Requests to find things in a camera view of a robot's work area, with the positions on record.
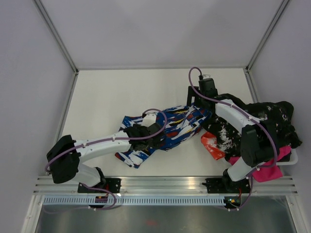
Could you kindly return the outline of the blue white red patterned trousers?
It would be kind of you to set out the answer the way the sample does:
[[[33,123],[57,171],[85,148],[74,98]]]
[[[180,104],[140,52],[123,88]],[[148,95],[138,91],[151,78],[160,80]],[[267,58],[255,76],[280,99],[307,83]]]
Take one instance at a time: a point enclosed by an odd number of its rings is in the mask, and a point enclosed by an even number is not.
[[[167,124],[162,136],[159,150],[169,151],[184,141],[198,134],[202,124],[212,117],[208,109],[190,106],[176,106],[162,111],[167,117]],[[141,151],[117,152],[115,157],[129,167],[139,168],[157,149],[148,148]]]

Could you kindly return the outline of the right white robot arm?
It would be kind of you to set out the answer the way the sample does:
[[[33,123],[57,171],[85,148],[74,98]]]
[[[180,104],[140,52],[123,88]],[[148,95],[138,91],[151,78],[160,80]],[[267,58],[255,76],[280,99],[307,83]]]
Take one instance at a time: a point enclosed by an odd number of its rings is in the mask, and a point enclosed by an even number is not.
[[[212,112],[212,117],[202,124],[206,133],[201,143],[215,160],[230,163],[221,181],[226,192],[233,192],[240,181],[250,176],[261,183],[281,177],[276,166],[279,145],[272,121],[248,113],[232,96],[218,96],[212,78],[201,78],[199,86],[191,84],[187,103]]]

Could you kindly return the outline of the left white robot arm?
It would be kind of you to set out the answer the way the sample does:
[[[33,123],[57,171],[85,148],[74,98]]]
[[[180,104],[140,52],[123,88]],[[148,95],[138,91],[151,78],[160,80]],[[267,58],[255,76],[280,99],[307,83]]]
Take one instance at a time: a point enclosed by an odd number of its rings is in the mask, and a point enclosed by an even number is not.
[[[79,193],[103,193],[111,188],[99,167],[85,162],[112,153],[138,152],[158,149],[163,140],[163,128],[154,123],[150,126],[134,124],[111,136],[92,140],[74,140],[62,136],[47,153],[46,171],[55,184],[78,182]]]

